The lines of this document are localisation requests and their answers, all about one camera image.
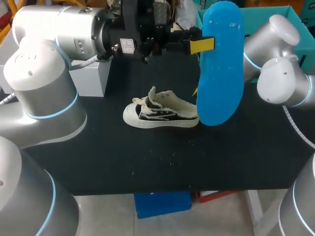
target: floor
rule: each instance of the floor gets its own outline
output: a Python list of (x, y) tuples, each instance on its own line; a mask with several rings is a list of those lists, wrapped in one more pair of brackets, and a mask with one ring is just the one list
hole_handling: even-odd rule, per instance
[[(262, 208), (283, 190), (259, 191)], [(133, 194), (76, 197), (82, 212), (79, 236), (252, 236), (252, 224), (243, 192), (188, 211), (139, 220)]]

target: white box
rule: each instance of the white box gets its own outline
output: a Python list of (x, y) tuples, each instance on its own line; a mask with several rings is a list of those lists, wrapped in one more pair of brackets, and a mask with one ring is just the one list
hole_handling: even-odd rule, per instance
[[(82, 62), (74, 60), (72, 65)], [(85, 68), (70, 71), (70, 75), (80, 96), (104, 96), (111, 62), (111, 60), (108, 62), (95, 62)]]

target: white sneaker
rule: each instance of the white sneaker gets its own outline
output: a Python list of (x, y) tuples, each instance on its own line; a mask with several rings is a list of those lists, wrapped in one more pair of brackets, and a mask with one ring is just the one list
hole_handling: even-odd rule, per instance
[(153, 86), (148, 96), (132, 101), (125, 108), (123, 118), (127, 124), (137, 128), (190, 128), (199, 122), (196, 105), (178, 98), (173, 91), (156, 93), (156, 87)]

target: blue shoe insole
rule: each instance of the blue shoe insole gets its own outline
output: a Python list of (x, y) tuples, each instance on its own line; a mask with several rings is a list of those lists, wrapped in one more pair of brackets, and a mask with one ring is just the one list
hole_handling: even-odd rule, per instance
[(244, 19), (232, 2), (213, 4), (203, 17), (202, 36), (215, 37), (215, 49), (202, 52), (197, 93), (200, 121), (209, 126), (228, 120), (244, 90)]

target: plastic bag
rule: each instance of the plastic bag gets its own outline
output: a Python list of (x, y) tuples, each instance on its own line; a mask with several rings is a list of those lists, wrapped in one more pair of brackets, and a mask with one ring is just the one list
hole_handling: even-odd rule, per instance
[(200, 5), (192, 0), (181, 0), (181, 4), (176, 6), (176, 23), (185, 30), (195, 26), (198, 10), (200, 10)]

